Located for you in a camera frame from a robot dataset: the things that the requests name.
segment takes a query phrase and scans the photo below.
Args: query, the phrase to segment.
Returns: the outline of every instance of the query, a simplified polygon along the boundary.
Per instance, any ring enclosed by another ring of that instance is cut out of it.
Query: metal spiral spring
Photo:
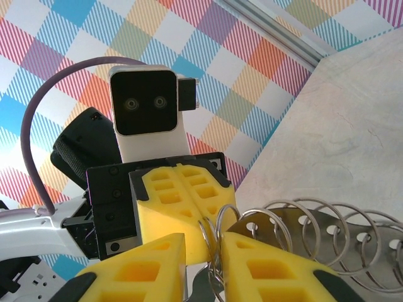
[[[312,209],[308,209],[307,207],[302,205],[303,202],[309,202],[310,204],[314,203],[319,206],[310,206],[310,208]],[[349,213],[347,213],[346,215],[342,215],[338,208],[349,209]],[[326,209],[332,214],[325,214],[324,210]],[[301,240],[307,258],[332,267],[340,276],[351,278],[356,284],[359,284],[369,291],[380,294],[403,293],[403,272],[400,263],[402,260],[401,250],[403,248],[403,223],[401,221],[380,211],[361,210],[355,206],[346,203],[328,203],[327,201],[317,198],[297,198],[293,200],[274,200],[267,203],[262,208],[253,208],[245,211],[243,214],[240,214],[236,207],[229,204],[225,205],[223,208],[220,209],[218,213],[216,225],[213,225],[213,223],[208,218],[204,218],[213,234],[213,239],[215,240],[214,245],[212,244],[212,242],[210,242],[205,227],[199,221],[203,237],[207,243],[207,248],[212,259],[212,261],[208,263],[208,276],[210,285],[215,297],[220,302],[224,302],[224,300],[220,296],[220,292],[222,292],[222,289],[224,288],[220,251],[223,232],[222,221],[224,218],[224,214],[228,210],[232,210],[232,212],[235,214],[237,220],[236,224],[242,222],[243,220],[247,220],[248,218],[256,214],[265,215],[265,217],[268,218],[273,225],[273,236],[276,239],[278,247],[292,253],[293,242],[295,243],[296,240]],[[301,213],[304,214],[304,217],[300,217],[303,218],[303,220],[299,220],[301,226],[300,234],[292,234],[290,232],[290,227],[287,226],[285,223],[287,219],[285,219],[284,215],[280,215],[282,213],[287,213],[293,210],[299,210]],[[328,261],[321,260],[319,257],[319,251],[321,247],[323,247],[323,227],[326,228],[326,226],[320,226],[318,223],[318,219],[316,218],[322,216],[327,217],[325,215],[332,218],[333,220],[337,219],[338,221],[338,223],[335,223],[334,225],[327,226],[326,232],[328,236],[332,235],[332,238],[330,238],[329,240],[332,242],[331,245],[335,255],[332,260]],[[350,218],[358,215],[362,216],[368,222],[367,226],[352,224],[348,222]],[[382,219],[375,220],[372,218],[373,215],[379,216]],[[357,236],[356,241],[354,242],[354,238],[351,237],[352,230],[364,227],[370,228],[371,231],[360,233],[359,235],[361,235],[361,238],[358,238],[359,236]],[[314,242],[308,240],[308,228],[311,228],[314,231]],[[382,249],[382,234],[385,234],[386,231],[391,232],[391,230],[394,231],[394,234],[396,234],[396,232],[400,232],[401,234],[401,236],[399,236],[400,239],[395,238],[394,246],[390,247],[390,250],[392,251],[392,267],[387,268],[390,269],[391,272],[393,272],[395,280],[397,281],[397,285],[394,287],[385,286],[371,272],[371,269],[378,264],[382,253],[384,252],[384,250]],[[253,227],[251,229],[251,236],[252,238],[258,240],[257,237],[259,237],[259,229]],[[339,241],[341,237],[343,237],[344,240],[344,245],[342,248],[340,248],[339,246]],[[367,247],[369,242],[376,243],[376,248],[374,247],[375,252],[373,253],[371,260],[368,261]],[[358,269],[350,269],[346,264],[346,260],[351,257],[352,251],[353,253],[356,253],[355,257],[359,255],[361,267],[359,267]],[[369,280],[372,284],[364,282],[361,279],[362,276],[366,276],[367,280]],[[215,285],[217,283],[220,285],[220,289],[217,289],[217,285]]]

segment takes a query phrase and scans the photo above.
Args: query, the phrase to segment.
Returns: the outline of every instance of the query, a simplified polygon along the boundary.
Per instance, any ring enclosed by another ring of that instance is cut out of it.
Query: purple cable
[[[32,151],[31,151],[31,124],[33,120],[33,116],[35,111],[38,108],[43,97],[48,93],[51,88],[53,88],[56,83],[64,79],[65,77],[75,73],[84,68],[96,66],[96,65],[103,65],[103,64],[123,64],[123,65],[144,65],[143,62],[138,60],[125,58],[125,57],[98,57],[89,60],[85,60],[67,68],[59,71],[55,75],[53,75],[49,80],[47,80],[43,85],[38,89],[38,91],[33,95],[31,101],[28,103],[26,107],[25,114],[23,117],[23,122],[21,125],[21,149],[23,154],[24,163],[26,169],[28,171],[29,176],[31,177],[32,183],[35,186],[35,189],[38,192],[41,200],[43,201],[46,209],[39,208],[38,214],[40,215],[49,215],[52,216],[55,213],[55,206],[52,202],[52,199],[49,196],[49,193],[46,191],[45,185],[43,184],[42,180],[40,179],[39,173],[37,171],[37,167],[33,161]],[[1,216],[6,216],[8,211],[2,212]]]

